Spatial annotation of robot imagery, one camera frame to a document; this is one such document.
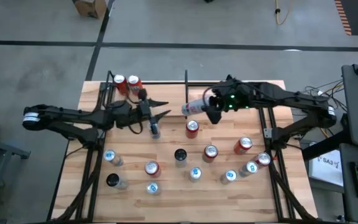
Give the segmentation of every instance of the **orange striped tape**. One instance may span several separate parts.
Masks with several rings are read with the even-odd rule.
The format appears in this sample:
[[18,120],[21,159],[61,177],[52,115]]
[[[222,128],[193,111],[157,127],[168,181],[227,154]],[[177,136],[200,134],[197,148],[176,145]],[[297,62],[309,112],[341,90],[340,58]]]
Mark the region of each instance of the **orange striped tape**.
[[336,9],[338,10],[339,17],[341,18],[341,22],[343,25],[343,29],[345,30],[345,34],[352,35],[352,29],[349,25],[349,21],[347,20],[345,10],[342,6],[342,2],[339,0],[335,0]]

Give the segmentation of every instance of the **black floor stripe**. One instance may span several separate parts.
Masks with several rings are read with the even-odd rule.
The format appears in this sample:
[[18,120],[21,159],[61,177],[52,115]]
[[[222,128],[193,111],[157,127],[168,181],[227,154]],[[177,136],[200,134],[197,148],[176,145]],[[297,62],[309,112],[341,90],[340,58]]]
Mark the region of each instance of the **black floor stripe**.
[[104,14],[103,21],[102,21],[102,26],[100,27],[98,39],[96,41],[96,45],[95,45],[94,50],[93,50],[92,58],[91,58],[91,61],[89,63],[89,67],[88,67],[88,71],[86,73],[85,81],[91,81],[92,80],[94,69],[96,67],[96,62],[98,61],[100,48],[101,48],[101,45],[102,45],[102,42],[103,42],[103,39],[104,39],[104,34],[106,33],[107,24],[109,23],[112,4],[114,3],[114,1],[115,0],[110,0],[109,1],[109,4],[107,6],[107,11]]
[[161,44],[161,43],[102,43],[102,47],[140,49],[222,49],[222,50],[301,50],[320,52],[358,52],[358,47],[309,47],[285,45],[238,45],[238,44]]
[[93,47],[96,42],[0,40],[0,45]]

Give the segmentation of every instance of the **black bottle cap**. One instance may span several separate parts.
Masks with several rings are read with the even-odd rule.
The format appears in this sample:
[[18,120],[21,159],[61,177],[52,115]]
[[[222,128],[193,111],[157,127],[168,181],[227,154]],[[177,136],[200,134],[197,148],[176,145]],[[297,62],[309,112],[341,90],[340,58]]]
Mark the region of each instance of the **black bottle cap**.
[[175,159],[179,161],[184,161],[187,157],[187,152],[184,149],[177,149],[175,151]]
[[115,187],[119,182],[119,176],[117,174],[110,174],[107,176],[106,183],[110,187]]

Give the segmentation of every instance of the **cardboard box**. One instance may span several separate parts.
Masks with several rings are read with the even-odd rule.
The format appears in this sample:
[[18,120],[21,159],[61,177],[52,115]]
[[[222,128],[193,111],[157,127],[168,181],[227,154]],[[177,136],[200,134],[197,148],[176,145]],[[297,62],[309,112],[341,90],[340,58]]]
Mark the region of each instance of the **cardboard box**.
[[73,3],[81,16],[102,19],[106,12],[105,0],[73,0]]

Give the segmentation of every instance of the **white paper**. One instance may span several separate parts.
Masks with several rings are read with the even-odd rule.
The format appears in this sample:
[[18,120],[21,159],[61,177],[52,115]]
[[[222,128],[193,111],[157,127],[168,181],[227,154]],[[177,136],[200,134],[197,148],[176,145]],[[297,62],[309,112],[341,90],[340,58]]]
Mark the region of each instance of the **white paper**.
[[309,161],[309,177],[343,187],[341,152],[333,150]]

